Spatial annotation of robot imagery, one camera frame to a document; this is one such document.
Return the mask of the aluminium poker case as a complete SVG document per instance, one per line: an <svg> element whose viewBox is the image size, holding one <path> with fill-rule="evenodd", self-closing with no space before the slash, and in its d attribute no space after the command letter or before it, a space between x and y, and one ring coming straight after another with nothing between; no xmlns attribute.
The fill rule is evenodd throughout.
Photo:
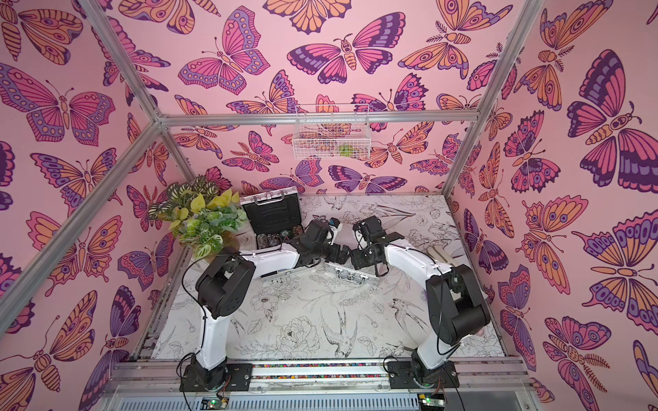
<svg viewBox="0 0 658 411"><path fill-rule="evenodd" d="M337 277L337 279L350 282L353 284L378 284L379 278L375 275L373 267L358 270L354 268L351 263L339 265L338 263L324 261L325 271L330 276Z"/></svg>
<svg viewBox="0 0 658 411"><path fill-rule="evenodd" d="M250 195L241 200L253 232L256 235L279 235L292 231L302 224L298 191L282 188ZM259 248L256 251L241 251L241 262L237 274L257 279L271 274L289 273L302 267L302 247L295 241L282 240L278 246Z"/></svg>

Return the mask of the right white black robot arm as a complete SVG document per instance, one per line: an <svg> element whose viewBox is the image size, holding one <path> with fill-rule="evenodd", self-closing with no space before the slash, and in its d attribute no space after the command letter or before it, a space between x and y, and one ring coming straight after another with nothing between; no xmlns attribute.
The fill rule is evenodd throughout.
<svg viewBox="0 0 658 411"><path fill-rule="evenodd" d="M476 274L468 265L454 265L414 248L401 234L386 233L378 217L368 217L352 229L357 249L351 263L357 269L387 265L423 286L431 331L411 354L411 373L420 385L456 384L450 358L469 336L491 318Z"/></svg>

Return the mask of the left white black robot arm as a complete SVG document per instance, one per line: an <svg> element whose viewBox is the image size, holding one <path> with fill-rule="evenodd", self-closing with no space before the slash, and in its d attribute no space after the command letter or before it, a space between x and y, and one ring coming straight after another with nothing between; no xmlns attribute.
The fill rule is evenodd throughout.
<svg viewBox="0 0 658 411"><path fill-rule="evenodd" d="M256 252L226 248L214 257L195 284L202 336L180 377L180 392L211 391L228 384L226 348L231 317L242 306L252 281L348 256L349 248L335 243L341 228L335 217L314 219L303 234L277 247Z"/></svg>

